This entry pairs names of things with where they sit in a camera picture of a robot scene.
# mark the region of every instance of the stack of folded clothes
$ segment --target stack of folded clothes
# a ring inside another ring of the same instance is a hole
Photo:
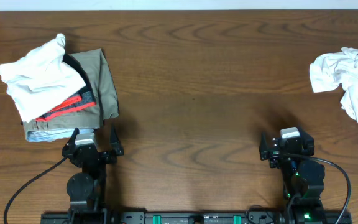
[[[65,36],[0,65],[30,142],[90,133],[119,114],[117,93],[101,49],[67,55]]]

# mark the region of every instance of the white cloth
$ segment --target white cloth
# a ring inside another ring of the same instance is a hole
[[[58,34],[17,62],[0,65],[1,80],[22,121],[38,118],[85,86],[80,74],[62,62],[65,44],[65,36]]]
[[[342,52],[323,54],[310,65],[310,81],[315,93],[331,91],[342,84],[342,109],[358,122],[358,50],[343,47]]]

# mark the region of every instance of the white wall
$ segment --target white wall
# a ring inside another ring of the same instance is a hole
[[[358,9],[358,0],[0,0],[0,11]]]

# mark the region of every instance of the green tape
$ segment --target green tape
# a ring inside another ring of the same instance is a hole
[[[161,216],[153,215],[153,224],[161,224]]]
[[[241,216],[239,216],[239,215],[234,215],[234,216],[233,216],[233,223],[234,223],[234,224],[241,224]]]

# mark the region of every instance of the wood grain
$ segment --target wood grain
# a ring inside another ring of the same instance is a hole
[[[316,156],[352,181],[358,223],[358,124],[343,91],[313,94],[308,68],[326,52],[358,48],[358,11],[0,12],[0,64],[18,60],[62,32],[67,52],[103,48],[126,149],[109,167],[114,207],[245,210],[282,205],[279,170],[259,161],[260,132],[302,125]],[[61,159],[65,140],[29,143],[0,81],[0,223],[12,194]],[[25,189],[10,223],[39,223],[65,211],[65,186],[79,172],[64,162]],[[327,167],[326,208],[340,208],[346,185]]]

